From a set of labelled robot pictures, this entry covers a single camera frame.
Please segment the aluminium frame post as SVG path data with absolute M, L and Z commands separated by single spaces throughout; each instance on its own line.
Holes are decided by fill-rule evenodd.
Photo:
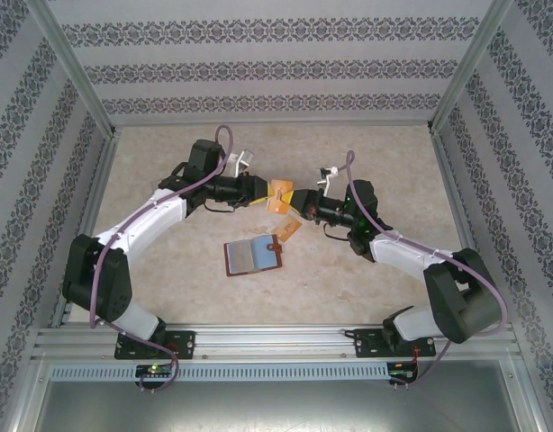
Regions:
M 449 117 L 449 113 L 463 92 L 468 79 L 474 73 L 476 66 L 486 51 L 487 45 L 503 21 L 512 2 L 513 0 L 492 0 L 447 89 L 440 98 L 435 113 L 429 120 L 431 136 L 435 136 L 442 129 L 443 124 Z
M 108 137 L 114 135 L 115 126 L 104 108 L 101 98 L 87 75 L 84 66 L 72 48 L 59 21 L 51 11 L 47 0 L 23 0 L 44 37 L 54 51 L 61 66 L 83 99 L 87 110 L 93 116 L 101 132 Z

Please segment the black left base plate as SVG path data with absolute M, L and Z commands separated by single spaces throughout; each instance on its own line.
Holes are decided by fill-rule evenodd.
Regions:
M 164 336 L 154 340 L 154 343 L 173 352 L 179 360 L 189 360 L 194 355 L 195 333 L 188 330 L 166 330 Z M 123 335 L 117 338 L 113 356 L 117 360 L 171 359 L 169 354 Z

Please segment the grey metal panel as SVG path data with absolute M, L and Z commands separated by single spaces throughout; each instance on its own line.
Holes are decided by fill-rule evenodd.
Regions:
M 36 432 L 521 432 L 507 396 L 380 382 L 55 382 Z

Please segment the aluminium mounting rail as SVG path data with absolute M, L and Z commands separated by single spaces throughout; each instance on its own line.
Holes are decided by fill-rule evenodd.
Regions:
M 277 363 L 357 361 L 356 345 L 344 332 L 354 324 L 221 326 L 171 325 L 175 331 L 193 331 L 196 363 Z M 40 329 L 30 361 L 49 364 L 112 363 L 117 333 L 104 326 L 88 328 L 82 322 Z M 508 360 L 522 357 L 512 326 L 489 337 L 472 337 L 449 347 L 446 360 Z

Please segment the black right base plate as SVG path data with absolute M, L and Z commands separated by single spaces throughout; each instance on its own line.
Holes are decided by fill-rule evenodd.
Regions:
M 384 328 L 356 328 L 352 334 L 358 358 L 434 357 L 436 348 L 428 337 L 407 341 Z

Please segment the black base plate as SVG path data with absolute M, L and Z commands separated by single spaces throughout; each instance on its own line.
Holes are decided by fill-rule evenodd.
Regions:
M 428 337 L 407 341 L 384 328 L 356 328 L 352 334 L 358 358 L 434 357 L 436 348 Z
M 173 352 L 179 360 L 189 360 L 194 355 L 195 333 L 188 330 L 166 330 L 164 336 L 154 340 L 154 343 Z M 123 335 L 117 338 L 113 356 L 117 360 L 171 359 L 169 354 Z

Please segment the aluminium side rail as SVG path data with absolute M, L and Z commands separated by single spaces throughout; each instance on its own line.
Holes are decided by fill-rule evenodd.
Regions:
M 446 190 L 451 214 L 455 222 L 458 238 L 460 241 L 460 249 L 470 248 L 477 252 L 478 247 L 469 229 L 468 219 L 463 207 L 461 194 L 457 189 L 457 183 L 455 181 L 453 170 L 450 168 L 445 149 L 438 134 L 431 133 L 431 144 L 433 146 L 435 157 L 439 165 L 439 170 Z
M 104 191 L 108 182 L 108 176 L 115 157 L 115 151 L 122 135 L 122 128 L 115 128 L 106 137 L 102 151 L 95 165 L 91 183 L 86 194 L 86 206 L 81 214 L 74 237 L 79 234 L 93 234 L 100 206 L 104 197 Z

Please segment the brown leather card holder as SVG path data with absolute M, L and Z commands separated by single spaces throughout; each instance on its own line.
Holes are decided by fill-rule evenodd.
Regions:
M 248 241 L 251 245 L 252 255 L 254 258 L 255 269 L 245 274 L 229 274 L 229 262 L 227 257 L 227 247 L 230 243 Z M 226 274 L 229 277 L 251 275 L 261 273 L 273 269 L 280 268 L 282 264 L 282 246 L 280 245 L 276 235 L 264 235 L 251 239 L 243 239 L 225 243 L 223 245 L 223 252 L 225 257 Z

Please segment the left circuit board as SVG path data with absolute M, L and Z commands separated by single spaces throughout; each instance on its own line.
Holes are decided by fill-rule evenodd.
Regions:
M 140 364 L 136 366 L 135 377 L 147 376 L 150 378 L 169 378 L 172 374 L 172 367 L 168 364 Z

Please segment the circuit board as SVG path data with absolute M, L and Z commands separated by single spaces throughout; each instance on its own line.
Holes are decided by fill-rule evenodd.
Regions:
M 417 376 L 418 365 L 416 361 L 408 363 L 390 363 L 388 365 L 388 372 L 391 376 L 395 376 L 403 380 L 412 380 Z
M 140 364 L 136 366 L 135 377 L 147 376 L 150 378 L 169 378 L 172 374 L 172 367 L 168 364 Z

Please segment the right circuit board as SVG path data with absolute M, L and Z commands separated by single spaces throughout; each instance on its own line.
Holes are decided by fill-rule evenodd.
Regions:
M 388 365 L 388 372 L 391 376 L 395 376 L 403 380 L 412 380 L 417 376 L 418 365 L 416 361 L 408 363 L 390 363 Z

